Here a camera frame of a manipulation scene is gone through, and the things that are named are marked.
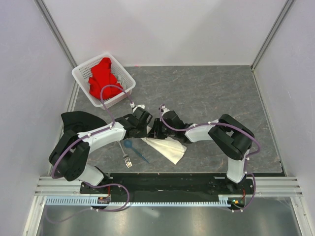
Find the blue plastic spoon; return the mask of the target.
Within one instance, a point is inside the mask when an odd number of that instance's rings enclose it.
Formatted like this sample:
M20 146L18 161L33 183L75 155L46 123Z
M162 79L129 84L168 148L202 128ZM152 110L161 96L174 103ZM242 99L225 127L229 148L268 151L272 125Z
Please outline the blue plastic spoon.
M149 164L149 161L136 148L133 147L131 140L124 140L124 145L126 148L133 150L143 161Z

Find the white cloth napkin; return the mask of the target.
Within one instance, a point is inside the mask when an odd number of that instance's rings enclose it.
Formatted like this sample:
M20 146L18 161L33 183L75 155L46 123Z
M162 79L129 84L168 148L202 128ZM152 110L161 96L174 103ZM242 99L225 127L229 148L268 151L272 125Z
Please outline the white cloth napkin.
M165 139L145 137L141 138L141 140L162 154L174 165L176 165L182 159L187 150L186 146L170 137L166 137Z

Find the silver metal fork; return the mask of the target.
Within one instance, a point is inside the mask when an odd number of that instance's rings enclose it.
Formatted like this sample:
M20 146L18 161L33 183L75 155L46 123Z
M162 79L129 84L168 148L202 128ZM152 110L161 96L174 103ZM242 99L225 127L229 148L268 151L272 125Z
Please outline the silver metal fork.
M118 144L119 144L119 146L120 146L120 148L121 148L121 151L122 151L122 153L123 153L123 160L124 160L126 166L127 166L128 168L131 168L131 167L132 167L132 162L131 162L130 157L125 153L125 151L124 151L124 149L123 149L123 147L122 147L122 145L121 145L121 142L118 142Z

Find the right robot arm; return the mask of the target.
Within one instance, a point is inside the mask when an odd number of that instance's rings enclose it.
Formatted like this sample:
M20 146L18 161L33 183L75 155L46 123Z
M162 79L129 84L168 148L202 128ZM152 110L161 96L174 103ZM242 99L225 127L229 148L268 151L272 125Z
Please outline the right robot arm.
M149 138L164 140L172 137L181 143L190 144L199 141L213 141L228 157L227 180L225 187L230 193L238 193L243 188L245 177L245 158L254 141L254 134L228 114L207 123L184 123L175 111L162 109Z

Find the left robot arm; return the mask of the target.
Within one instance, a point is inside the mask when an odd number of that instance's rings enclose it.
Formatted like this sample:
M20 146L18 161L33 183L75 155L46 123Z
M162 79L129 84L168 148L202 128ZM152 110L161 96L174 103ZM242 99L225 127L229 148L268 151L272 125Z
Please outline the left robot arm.
M147 125L152 119L152 115L139 106L111 123L83 111L63 113L61 117L63 135L49 156L53 166L51 176L88 182L96 193L104 193L108 181L101 170L87 164L89 155L110 143L146 137Z

